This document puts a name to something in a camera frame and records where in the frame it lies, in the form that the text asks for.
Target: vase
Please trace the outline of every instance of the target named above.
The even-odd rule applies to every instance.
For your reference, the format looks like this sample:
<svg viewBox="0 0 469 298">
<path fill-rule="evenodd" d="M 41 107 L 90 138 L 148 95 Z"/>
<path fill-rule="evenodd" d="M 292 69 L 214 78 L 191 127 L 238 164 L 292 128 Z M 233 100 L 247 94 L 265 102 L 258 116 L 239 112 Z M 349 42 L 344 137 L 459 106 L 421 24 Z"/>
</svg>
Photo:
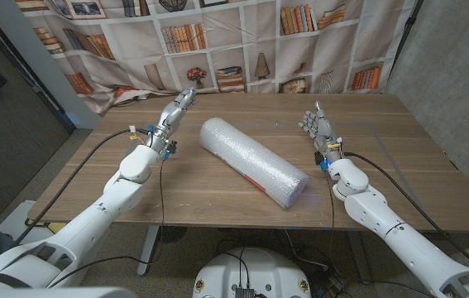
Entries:
<svg viewBox="0 0 469 298">
<path fill-rule="evenodd" d="M 203 86 L 203 83 L 201 83 L 201 79 L 196 79 L 195 80 L 195 84 L 196 84 L 196 89 L 202 89 L 204 86 Z"/>
</svg>

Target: concrete wall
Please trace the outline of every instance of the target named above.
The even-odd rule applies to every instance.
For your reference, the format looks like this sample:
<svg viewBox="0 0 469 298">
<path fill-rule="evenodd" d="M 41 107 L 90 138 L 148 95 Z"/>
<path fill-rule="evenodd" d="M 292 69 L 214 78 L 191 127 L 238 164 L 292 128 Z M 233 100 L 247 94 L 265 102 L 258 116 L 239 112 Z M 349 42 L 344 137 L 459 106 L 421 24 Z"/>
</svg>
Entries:
<svg viewBox="0 0 469 298">
<path fill-rule="evenodd" d="M 425 1 L 385 93 L 395 94 L 469 180 L 469 1 Z"/>
</svg>

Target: red label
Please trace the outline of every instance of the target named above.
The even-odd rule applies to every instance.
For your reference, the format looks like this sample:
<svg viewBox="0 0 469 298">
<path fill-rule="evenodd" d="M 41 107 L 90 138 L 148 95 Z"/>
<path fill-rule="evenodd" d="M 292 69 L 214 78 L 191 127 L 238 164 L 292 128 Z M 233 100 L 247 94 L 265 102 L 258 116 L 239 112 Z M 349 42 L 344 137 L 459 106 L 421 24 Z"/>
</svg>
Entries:
<svg viewBox="0 0 469 298">
<path fill-rule="evenodd" d="M 258 182 L 254 181 L 251 177 L 249 177 L 248 175 L 246 174 L 243 174 L 245 176 L 245 178 L 247 178 L 250 182 L 252 182 L 253 185 L 256 185 L 259 189 L 261 189 L 261 191 L 263 192 L 266 192 L 266 188 L 261 186 Z"/>
</svg>

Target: bubble wrap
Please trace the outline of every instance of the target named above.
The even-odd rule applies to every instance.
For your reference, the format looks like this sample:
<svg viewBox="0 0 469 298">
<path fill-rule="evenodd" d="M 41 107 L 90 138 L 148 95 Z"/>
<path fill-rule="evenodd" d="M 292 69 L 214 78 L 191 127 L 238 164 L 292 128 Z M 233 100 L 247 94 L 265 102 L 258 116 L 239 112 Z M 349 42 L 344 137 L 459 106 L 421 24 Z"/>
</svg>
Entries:
<svg viewBox="0 0 469 298">
<path fill-rule="evenodd" d="M 290 207 L 308 183 L 301 170 L 221 118 L 203 124 L 199 141 L 283 208 Z"/>
</svg>

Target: blue connector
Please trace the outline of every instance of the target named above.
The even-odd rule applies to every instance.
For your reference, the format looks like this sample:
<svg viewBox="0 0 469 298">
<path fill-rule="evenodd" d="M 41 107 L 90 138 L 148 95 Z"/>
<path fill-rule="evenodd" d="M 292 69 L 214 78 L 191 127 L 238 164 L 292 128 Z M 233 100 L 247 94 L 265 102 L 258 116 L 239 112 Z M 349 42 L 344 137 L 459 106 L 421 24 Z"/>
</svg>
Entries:
<svg viewBox="0 0 469 298">
<path fill-rule="evenodd" d="M 326 157 L 324 157 L 324 161 L 321 162 L 320 164 L 320 168 L 323 170 L 323 171 L 326 171 L 328 169 L 328 167 L 332 164 L 331 161 L 327 160 Z"/>
</svg>

